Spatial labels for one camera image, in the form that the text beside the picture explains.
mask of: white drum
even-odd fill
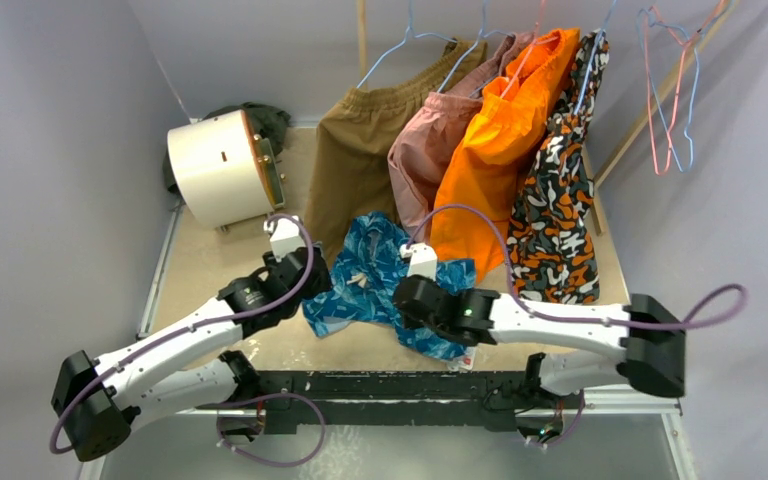
[[[242,110],[169,130],[175,181],[199,223],[221,227],[284,206],[269,141]]]

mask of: orange fabric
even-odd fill
[[[507,238],[516,196],[517,172],[528,167],[546,133],[546,119],[564,87],[578,50],[579,29],[554,30],[533,47],[505,98],[503,77],[484,87],[484,105],[469,124],[437,192],[434,207],[462,203],[487,215]],[[516,73],[529,49],[506,69]],[[431,222],[431,246],[440,261],[472,258],[476,283],[500,265],[507,252],[490,228],[475,214],[444,210]]]

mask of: metal frame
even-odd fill
[[[183,206],[176,208],[167,231],[166,238],[161,248],[157,268],[152,279],[151,288],[146,300],[145,310],[137,329],[137,338],[147,335],[154,324],[157,311],[157,303],[163,290],[163,282],[169,258],[172,254],[172,246],[180,227],[180,218]],[[549,416],[551,410],[532,410],[528,416]],[[660,415],[664,425],[664,435],[667,438],[670,453],[678,472],[679,480],[698,479],[695,470],[693,456],[687,442],[687,435],[681,422],[681,404],[677,400],[662,399],[640,394],[630,387],[597,387],[587,389],[587,406],[585,415]],[[198,415],[252,418],[253,410],[196,410],[189,409],[176,415]],[[93,462],[81,464],[77,480],[101,480],[106,457]]]

